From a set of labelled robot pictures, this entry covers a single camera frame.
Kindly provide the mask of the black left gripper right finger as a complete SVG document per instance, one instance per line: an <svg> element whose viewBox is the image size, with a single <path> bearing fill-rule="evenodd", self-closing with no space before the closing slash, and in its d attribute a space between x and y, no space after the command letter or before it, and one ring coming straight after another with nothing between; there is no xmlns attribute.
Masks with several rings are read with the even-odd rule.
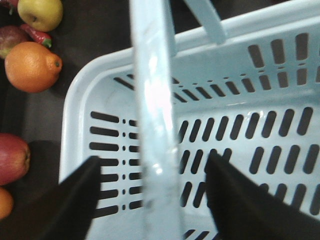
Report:
<svg viewBox="0 0 320 240"><path fill-rule="evenodd" d="M207 207L223 240L318 240L320 222L260 188L216 152L205 165Z"/></svg>

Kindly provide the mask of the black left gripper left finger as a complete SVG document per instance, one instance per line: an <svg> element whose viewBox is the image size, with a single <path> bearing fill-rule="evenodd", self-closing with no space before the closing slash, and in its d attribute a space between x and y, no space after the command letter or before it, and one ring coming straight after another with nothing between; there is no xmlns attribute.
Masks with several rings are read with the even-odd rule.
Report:
<svg viewBox="0 0 320 240"><path fill-rule="evenodd" d="M98 203L101 166L97 157L79 168L15 221L16 240L84 240Z"/></svg>

